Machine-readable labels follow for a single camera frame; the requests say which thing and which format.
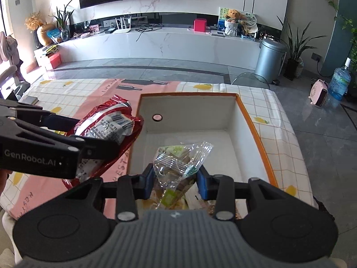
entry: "red box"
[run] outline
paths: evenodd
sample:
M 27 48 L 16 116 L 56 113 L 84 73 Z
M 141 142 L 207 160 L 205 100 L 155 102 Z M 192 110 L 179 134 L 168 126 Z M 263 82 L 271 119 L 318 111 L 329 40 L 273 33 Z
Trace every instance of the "red box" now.
M 48 56 L 47 63 L 45 65 L 46 70 L 56 69 L 61 64 L 61 56 L 59 53 L 55 53 L 51 56 Z
M 206 32 L 207 20 L 197 18 L 193 23 L 193 30 L 198 32 Z

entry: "checkered tablecloth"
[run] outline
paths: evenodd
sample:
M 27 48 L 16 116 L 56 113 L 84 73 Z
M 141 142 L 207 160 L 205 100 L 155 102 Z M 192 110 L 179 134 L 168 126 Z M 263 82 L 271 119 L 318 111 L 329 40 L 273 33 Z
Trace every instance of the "checkered tablecloth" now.
M 123 90 L 120 86 L 130 86 L 133 90 Z M 279 188 L 313 205 L 311 185 L 299 143 L 273 91 L 226 84 L 165 82 L 157 85 L 153 82 L 143 85 L 139 80 L 137 83 L 131 81 L 128 84 L 117 79 L 80 79 L 37 82 L 30 87 L 26 95 L 38 97 L 37 104 L 45 110 L 80 119 L 94 106 L 114 94 L 128 99 L 135 113 L 141 93 L 173 91 L 239 94 L 260 135 Z M 127 155 L 104 174 L 105 181 L 117 180 L 126 173 Z M 64 191 L 66 189 L 59 179 L 14 172 L 1 194 L 0 205 L 13 217 L 18 218 Z

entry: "open cardboard box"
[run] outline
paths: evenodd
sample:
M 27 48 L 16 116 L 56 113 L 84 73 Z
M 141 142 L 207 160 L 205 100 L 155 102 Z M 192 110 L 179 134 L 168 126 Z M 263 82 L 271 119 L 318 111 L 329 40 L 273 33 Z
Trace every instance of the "open cardboard box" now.
M 259 177 L 277 186 L 260 137 L 237 94 L 142 94 L 137 115 L 143 129 L 130 155 L 128 174 L 141 174 L 161 146 L 207 141 L 214 145 L 204 162 L 209 174 L 228 175 L 235 182 Z M 161 121 L 154 120 L 155 115 Z M 245 214 L 245 203 L 239 204 Z

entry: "trash can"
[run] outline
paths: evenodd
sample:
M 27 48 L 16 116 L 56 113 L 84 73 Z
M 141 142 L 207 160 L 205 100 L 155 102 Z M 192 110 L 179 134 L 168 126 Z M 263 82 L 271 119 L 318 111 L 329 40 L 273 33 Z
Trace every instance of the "trash can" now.
M 264 39 L 260 44 L 260 53 L 255 73 L 262 76 L 269 84 L 280 74 L 286 55 L 286 46 L 271 39 Z

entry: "white bottle cap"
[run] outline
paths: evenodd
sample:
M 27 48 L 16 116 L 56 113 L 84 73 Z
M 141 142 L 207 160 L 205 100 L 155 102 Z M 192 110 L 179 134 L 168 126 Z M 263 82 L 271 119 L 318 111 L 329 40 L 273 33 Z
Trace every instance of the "white bottle cap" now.
M 349 64 L 351 63 L 351 59 L 348 57 L 345 63 L 345 66 L 349 68 Z

